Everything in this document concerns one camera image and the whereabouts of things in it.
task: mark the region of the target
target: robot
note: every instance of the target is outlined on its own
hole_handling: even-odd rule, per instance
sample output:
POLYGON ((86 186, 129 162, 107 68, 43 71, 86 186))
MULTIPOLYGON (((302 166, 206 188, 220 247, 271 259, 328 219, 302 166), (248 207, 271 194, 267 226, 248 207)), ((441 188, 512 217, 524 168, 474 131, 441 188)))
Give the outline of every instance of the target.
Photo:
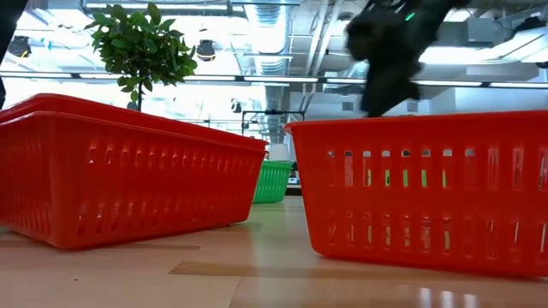
POLYGON ((445 16, 471 0, 370 0, 348 24, 347 47, 356 61, 369 61, 361 110, 379 117, 400 102, 420 99, 411 79, 422 70, 420 55, 437 39, 445 16))

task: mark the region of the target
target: potted plant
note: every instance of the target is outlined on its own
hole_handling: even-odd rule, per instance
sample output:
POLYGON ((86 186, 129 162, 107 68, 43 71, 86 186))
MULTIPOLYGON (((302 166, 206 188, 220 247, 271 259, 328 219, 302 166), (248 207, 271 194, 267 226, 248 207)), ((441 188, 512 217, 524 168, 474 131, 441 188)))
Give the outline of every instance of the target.
POLYGON ((121 74, 118 85, 122 92, 131 93, 131 101, 141 111, 144 89, 162 81, 165 86, 176 86, 184 77, 193 75, 198 63, 192 58, 195 46, 185 44, 183 33, 171 29, 176 21, 162 21, 160 10, 148 3, 144 12, 128 15, 119 4, 107 5, 107 15, 93 14, 94 22, 86 29, 97 28, 92 46, 100 52, 104 69, 121 74))

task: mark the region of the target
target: ventilation duct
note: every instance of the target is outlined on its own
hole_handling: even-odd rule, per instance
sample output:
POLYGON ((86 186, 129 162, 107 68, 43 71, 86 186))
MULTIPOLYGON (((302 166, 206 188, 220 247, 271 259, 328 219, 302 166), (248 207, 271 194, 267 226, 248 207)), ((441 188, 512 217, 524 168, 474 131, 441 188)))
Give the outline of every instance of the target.
MULTIPOLYGON (((245 6, 247 18, 255 29, 253 51, 265 56, 255 57, 257 74, 282 76, 288 72, 288 59, 278 57, 287 51, 289 36, 289 10, 287 6, 256 4, 245 6)), ((267 86, 265 89, 267 110, 288 110, 289 95, 281 86, 267 86)), ((282 123, 287 116, 265 117, 272 144, 283 143, 282 123)))

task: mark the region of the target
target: plant stem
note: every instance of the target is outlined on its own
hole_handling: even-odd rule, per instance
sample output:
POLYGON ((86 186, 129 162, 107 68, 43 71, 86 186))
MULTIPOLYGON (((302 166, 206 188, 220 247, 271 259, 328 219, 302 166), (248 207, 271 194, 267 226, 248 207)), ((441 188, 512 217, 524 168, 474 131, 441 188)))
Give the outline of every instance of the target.
POLYGON ((143 105, 143 80, 139 83, 139 102, 137 103, 137 111, 141 112, 141 106, 143 105))

